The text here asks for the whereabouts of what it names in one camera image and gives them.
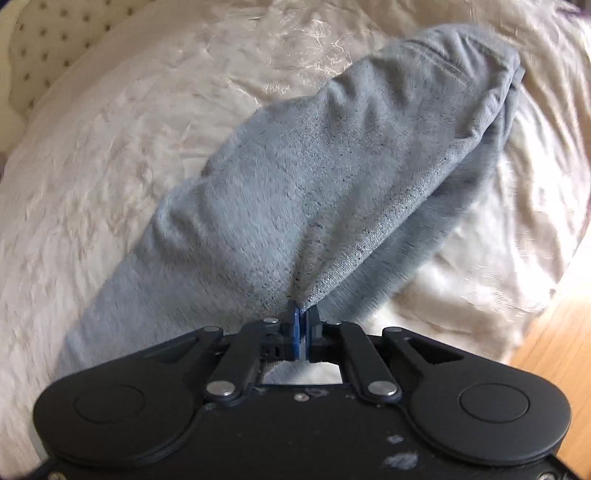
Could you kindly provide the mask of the grey knit pants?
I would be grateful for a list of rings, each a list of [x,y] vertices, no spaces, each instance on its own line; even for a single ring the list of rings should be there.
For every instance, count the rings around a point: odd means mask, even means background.
[[[172,189],[67,333],[64,377],[206,326],[365,318],[457,227],[515,117],[518,51],[442,25],[261,108]]]

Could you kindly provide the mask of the cream floral bedspread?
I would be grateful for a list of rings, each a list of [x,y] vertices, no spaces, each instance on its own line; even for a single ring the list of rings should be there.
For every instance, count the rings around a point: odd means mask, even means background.
[[[520,53],[493,183],[369,320],[507,360],[590,221],[590,22],[564,1],[152,1],[38,101],[1,182],[1,473],[39,464],[31,408],[67,331],[160,198],[257,108],[391,38],[479,24]]]

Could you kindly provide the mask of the cream tufted headboard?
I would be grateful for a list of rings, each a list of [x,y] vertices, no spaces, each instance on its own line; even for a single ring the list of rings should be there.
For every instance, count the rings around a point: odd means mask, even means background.
[[[50,86],[148,0],[29,1],[8,42],[11,108],[26,119]]]

